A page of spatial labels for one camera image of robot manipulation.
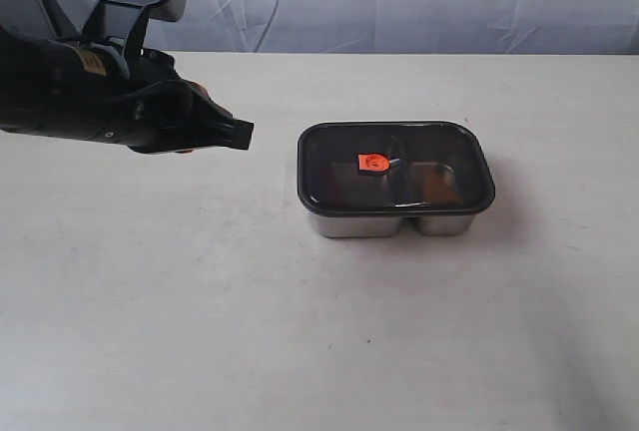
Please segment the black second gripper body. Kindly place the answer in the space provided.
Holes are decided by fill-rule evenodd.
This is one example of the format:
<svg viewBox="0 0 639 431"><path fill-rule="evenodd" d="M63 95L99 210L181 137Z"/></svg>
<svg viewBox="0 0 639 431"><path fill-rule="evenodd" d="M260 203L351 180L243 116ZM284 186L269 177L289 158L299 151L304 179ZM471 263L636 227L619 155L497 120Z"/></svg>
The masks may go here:
<svg viewBox="0 0 639 431"><path fill-rule="evenodd" d="M10 134L125 146L139 154L249 148L254 125L235 118L172 56L131 62L100 44L1 32L1 129Z"/></svg>

